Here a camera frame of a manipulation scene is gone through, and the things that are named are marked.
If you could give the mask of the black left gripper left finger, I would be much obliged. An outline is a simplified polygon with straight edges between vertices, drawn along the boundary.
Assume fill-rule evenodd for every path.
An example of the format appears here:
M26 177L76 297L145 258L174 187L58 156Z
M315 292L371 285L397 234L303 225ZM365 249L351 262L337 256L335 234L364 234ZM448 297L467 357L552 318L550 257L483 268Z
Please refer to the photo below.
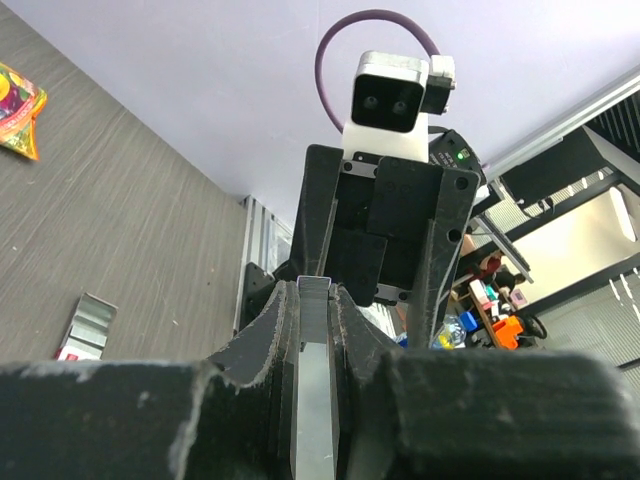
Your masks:
M291 479L300 296L194 362L46 361L1 369L5 479Z

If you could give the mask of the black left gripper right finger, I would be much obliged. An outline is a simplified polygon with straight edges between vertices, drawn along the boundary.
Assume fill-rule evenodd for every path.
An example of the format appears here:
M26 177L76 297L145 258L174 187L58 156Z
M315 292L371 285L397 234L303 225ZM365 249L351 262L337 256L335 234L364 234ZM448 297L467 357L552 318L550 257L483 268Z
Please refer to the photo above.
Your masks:
M338 479L635 479L639 409L576 352L405 349L329 293Z

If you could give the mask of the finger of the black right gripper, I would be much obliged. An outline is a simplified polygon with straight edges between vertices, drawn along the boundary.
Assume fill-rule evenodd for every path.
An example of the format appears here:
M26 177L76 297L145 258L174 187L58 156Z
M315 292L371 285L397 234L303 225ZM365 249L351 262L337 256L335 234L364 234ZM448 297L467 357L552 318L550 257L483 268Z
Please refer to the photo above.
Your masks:
M322 276L335 219L335 199L343 151L310 145L292 238L289 265L295 278Z
M445 169L442 173L435 214L427 224L409 300L410 348L430 347L443 323L479 182L473 171Z

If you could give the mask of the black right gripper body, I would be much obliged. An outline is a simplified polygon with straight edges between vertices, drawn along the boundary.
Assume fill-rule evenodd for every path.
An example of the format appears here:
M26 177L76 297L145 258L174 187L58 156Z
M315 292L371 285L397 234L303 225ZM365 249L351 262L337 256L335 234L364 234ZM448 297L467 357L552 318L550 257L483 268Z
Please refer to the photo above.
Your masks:
M362 167L342 160L322 277L343 285L359 306L394 303L412 292L443 171L464 169L392 156L362 158Z

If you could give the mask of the silver staple strip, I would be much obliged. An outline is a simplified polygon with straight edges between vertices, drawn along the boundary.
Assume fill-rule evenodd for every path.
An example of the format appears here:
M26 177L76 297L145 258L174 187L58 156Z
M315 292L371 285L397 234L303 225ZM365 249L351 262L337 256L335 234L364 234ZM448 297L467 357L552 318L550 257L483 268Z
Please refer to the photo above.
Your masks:
M327 277L300 276L301 347L298 360L296 477L333 479L329 289Z

